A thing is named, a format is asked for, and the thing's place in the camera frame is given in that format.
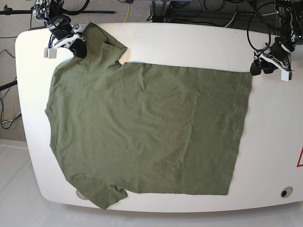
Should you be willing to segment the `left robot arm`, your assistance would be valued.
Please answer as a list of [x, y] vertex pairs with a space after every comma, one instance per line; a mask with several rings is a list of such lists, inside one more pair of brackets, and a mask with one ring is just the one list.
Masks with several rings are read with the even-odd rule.
[[[291, 54], [297, 45], [303, 44], [303, 2], [291, 0], [276, 0], [272, 2], [275, 7], [275, 14], [279, 18], [280, 27], [269, 25], [259, 10], [269, 5], [265, 3], [259, 8], [252, 4], [253, 9], [251, 18], [247, 26], [247, 39], [254, 50], [254, 60], [250, 67], [253, 76], [260, 75], [262, 72], [271, 74], [274, 70], [281, 70], [281, 79], [290, 81], [292, 79]], [[268, 29], [268, 42], [261, 49], [254, 47], [250, 41], [250, 23], [254, 16], [266, 25]]]

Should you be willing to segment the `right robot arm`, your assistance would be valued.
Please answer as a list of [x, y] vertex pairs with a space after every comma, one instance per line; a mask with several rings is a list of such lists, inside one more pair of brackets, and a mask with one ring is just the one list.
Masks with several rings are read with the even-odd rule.
[[58, 48], [70, 50], [74, 56], [85, 58], [87, 55], [86, 37], [79, 32], [79, 24], [71, 25], [71, 19], [63, 14], [63, 0], [37, 0], [32, 15], [38, 21], [46, 23], [51, 32], [44, 57], [55, 59]]

